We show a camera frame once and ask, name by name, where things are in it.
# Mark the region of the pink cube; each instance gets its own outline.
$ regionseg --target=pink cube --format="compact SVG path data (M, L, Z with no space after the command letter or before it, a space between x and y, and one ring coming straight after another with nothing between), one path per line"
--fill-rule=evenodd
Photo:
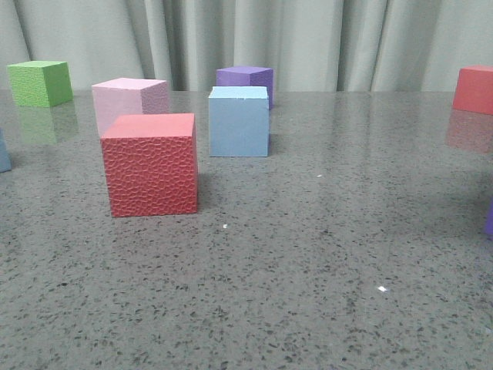
M193 113L120 116L100 140L114 217L197 212Z
M169 112L168 82L159 79L112 79L92 85L99 136L122 114Z
M453 107L493 114L493 66L470 66L460 70Z

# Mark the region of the foam cube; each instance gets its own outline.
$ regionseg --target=foam cube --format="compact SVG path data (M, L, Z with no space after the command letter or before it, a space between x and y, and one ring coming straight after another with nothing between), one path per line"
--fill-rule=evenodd
M10 158L8 158L7 146L3 139L3 131L0 129L0 172L10 171L12 165L10 164Z
M193 113L120 116L100 141L114 217L197 212Z
M469 66L459 71L454 109L493 114L493 66Z
M446 144L476 153L493 151L493 116L452 110Z
M491 200L488 215L486 216L485 234L493 236L493 199Z
M7 72L18 106L57 106L73 99L67 62L11 64Z
M264 86L214 86L209 95L211 156L267 156L269 100Z
M159 79L112 79L92 86L101 136L123 114L168 113L168 82Z
M274 104L274 70L264 67L236 66L216 71L217 86L266 86L269 109Z

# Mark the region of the blue cube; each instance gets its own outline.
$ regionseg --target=blue cube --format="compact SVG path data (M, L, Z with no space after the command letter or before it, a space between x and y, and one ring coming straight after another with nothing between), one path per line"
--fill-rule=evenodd
M10 171L12 166L10 159L8 158L7 146L3 140L3 132L0 129L0 172Z
M267 156L269 96L265 86L214 86L209 95L210 156Z

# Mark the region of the backdrop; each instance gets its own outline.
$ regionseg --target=backdrop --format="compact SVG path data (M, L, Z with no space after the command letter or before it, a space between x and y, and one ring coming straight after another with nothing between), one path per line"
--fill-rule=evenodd
M493 0L0 0L5 66L69 63L72 85L117 77L209 90L216 69L266 66L280 91L453 91L493 65Z

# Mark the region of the gray speckled surface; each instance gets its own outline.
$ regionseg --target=gray speckled surface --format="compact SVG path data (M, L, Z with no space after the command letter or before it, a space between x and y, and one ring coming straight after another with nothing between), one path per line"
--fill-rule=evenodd
M89 93L0 93L2 370L491 367L493 166L451 93L279 93L267 158L207 156L207 95L172 94L200 212L113 219Z

